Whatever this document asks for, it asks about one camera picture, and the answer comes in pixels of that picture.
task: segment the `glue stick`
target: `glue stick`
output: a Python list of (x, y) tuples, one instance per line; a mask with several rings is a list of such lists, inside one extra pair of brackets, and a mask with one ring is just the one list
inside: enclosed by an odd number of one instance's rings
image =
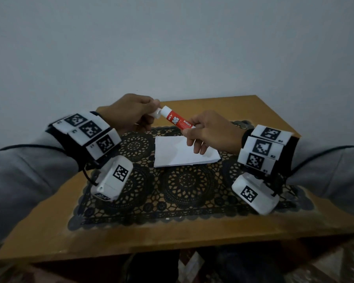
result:
[(181, 130), (187, 128), (195, 128), (194, 125), (187, 122), (180, 115), (175, 113), (172, 109), (167, 106), (164, 106), (162, 109), (158, 108), (154, 113), (149, 114), (150, 116), (159, 119), (161, 115), (163, 115), (169, 122), (176, 125)]

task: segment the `red label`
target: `red label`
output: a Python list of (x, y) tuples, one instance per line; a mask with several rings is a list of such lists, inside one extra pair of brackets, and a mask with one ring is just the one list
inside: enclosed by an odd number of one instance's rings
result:
[(187, 128), (192, 128), (193, 125), (187, 122), (185, 119), (183, 119), (180, 115), (175, 113), (174, 111), (171, 111), (168, 114), (168, 117), (166, 118), (168, 121), (172, 122), (174, 125), (176, 125), (178, 128), (181, 130), (187, 129)]

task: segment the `sleeve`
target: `sleeve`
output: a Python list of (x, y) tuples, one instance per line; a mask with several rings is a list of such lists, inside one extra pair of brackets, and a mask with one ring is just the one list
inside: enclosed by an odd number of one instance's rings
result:
[[(44, 132), (32, 144), (62, 148)], [(77, 162), (62, 152), (24, 147), (0, 151), (0, 242), (41, 201), (78, 172)]]
[[(301, 138), (293, 153), (291, 169), (307, 158), (333, 148)], [(314, 195), (329, 199), (340, 209), (354, 214), (354, 148), (332, 151), (310, 161), (290, 176), (288, 185), (301, 185)]]

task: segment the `placemat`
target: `placemat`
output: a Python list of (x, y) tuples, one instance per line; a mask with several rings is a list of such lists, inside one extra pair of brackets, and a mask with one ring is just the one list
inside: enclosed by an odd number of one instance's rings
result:
[[(247, 120), (233, 123), (241, 129), (254, 128)], [(222, 159), (217, 163), (154, 168), (155, 136), (177, 135), (181, 135), (181, 131), (175, 126), (124, 134), (118, 154), (131, 160), (134, 168), (120, 197), (114, 202), (99, 200), (90, 194), (91, 185), (88, 183), (68, 228), (257, 214), (231, 190), (233, 182), (243, 173), (237, 156), (219, 152)], [(94, 171), (92, 176), (97, 178), (98, 172)], [(284, 185), (273, 212), (301, 209), (312, 210), (314, 205), (300, 187)]]

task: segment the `wall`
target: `wall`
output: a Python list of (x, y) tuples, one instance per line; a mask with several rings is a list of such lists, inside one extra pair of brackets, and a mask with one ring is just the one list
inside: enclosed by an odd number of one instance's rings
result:
[(354, 0), (0, 0), (0, 147), (128, 92), (257, 94), (354, 144)]

